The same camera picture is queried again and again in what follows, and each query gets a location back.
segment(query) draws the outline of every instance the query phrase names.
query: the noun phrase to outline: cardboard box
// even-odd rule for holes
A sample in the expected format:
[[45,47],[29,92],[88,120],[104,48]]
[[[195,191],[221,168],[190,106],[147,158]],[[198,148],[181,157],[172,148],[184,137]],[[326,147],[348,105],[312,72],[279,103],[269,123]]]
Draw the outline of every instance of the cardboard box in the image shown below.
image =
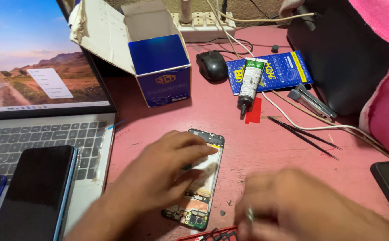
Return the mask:
[[[304,85],[313,83],[300,51],[256,58],[267,60],[257,92],[292,87],[300,83]],[[226,65],[233,95],[239,95],[244,75],[245,59],[227,61]]]
[[81,0],[69,18],[70,40],[133,74],[149,107],[184,100],[191,94],[186,45],[161,0],[122,6]]

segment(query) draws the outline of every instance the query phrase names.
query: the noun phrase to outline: hand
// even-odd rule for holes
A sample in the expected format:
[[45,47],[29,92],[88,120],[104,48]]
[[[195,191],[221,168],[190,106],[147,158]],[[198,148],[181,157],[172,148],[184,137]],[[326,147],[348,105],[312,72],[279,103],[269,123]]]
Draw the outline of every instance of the hand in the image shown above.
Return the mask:
[[148,145],[104,197],[118,200],[138,213],[166,208],[181,199],[190,184],[202,175],[201,170],[192,169],[176,179],[181,168],[216,152],[197,135],[171,131]]
[[181,199],[202,175],[201,170],[192,169],[177,176],[181,168],[216,152],[189,132],[165,134],[148,145],[92,203],[65,240],[116,240],[139,214],[169,207]]
[[235,212],[241,240],[389,241],[389,221],[296,169],[247,177]]

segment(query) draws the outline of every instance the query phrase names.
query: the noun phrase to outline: power strip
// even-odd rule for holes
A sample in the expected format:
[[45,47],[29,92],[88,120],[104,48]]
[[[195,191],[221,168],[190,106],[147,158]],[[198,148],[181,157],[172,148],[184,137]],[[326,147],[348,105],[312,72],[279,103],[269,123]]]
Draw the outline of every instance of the power strip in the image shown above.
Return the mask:
[[[178,30],[181,32],[182,37],[185,42],[202,42],[209,41],[215,38],[226,38],[226,39],[216,39],[211,41],[215,42],[228,42],[226,35],[219,23],[216,21],[216,18],[212,12],[194,12],[193,20],[191,24],[181,24],[178,20],[178,13],[171,13],[172,18],[174,19],[174,24],[178,27]],[[231,12],[227,12],[226,15],[233,17]],[[220,19],[224,29],[232,36],[235,36],[236,25],[235,21],[226,19],[222,21]]]

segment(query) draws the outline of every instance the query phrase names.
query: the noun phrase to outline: pink desk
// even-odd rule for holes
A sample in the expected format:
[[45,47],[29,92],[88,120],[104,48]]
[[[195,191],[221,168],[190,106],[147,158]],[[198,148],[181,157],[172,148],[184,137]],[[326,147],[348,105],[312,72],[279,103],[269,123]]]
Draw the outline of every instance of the pink desk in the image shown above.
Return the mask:
[[[271,46],[278,44],[279,52],[290,52],[286,30],[274,27],[249,27],[236,32],[236,37],[254,44],[254,55],[272,54]],[[235,45],[239,52],[245,52]],[[106,85],[119,112],[107,185],[112,184],[126,165],[143,148],[166,132],[196,128],[224,136],[224,153],[215,189],[213,209],[207,230],[233,224],[234,206],[244,190],[243,180],[255,171],[276,171],[283,167],[299,167],[322,179],[340,193],[365,205],[389,219],[389,205],[369,168],[374,162],[388,161],[387,157],[351,134],[341,130],[312,131],[325,139],[333,139],[342,151],[315,141],[340,159],[322,154],[313,146],[268,119],[245,124],[236,108],[237,96],[232,95],[228,81],[210,84],[196,64],[196,54],[214,49],[231,50],[229,44],[210,44],[188,47],[192,63],[192,97],[170,105],[148,108],[134,78],[110,78]],[[223,53],[225,60],[234,60],[234,54]],[[274,95],[266,93],[286,114],[302,127],[319,127],[325,124],[290,106]],[[262,116],[282,114],[262,98]],[[125,240],[176,240],[189,235],[191,230],[166,220],[152,212],[131,229]]]

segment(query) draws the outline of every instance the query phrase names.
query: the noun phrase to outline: glue tube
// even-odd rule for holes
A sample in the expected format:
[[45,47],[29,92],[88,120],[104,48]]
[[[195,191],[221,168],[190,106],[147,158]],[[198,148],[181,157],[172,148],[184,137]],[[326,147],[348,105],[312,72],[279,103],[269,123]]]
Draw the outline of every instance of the glue tube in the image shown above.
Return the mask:
[[242,77],[238,98],[238,105],[241,106],[241,115],[245,115],[254,103],[254,97],[266,63],[267,60],[245,57],[244,76]]

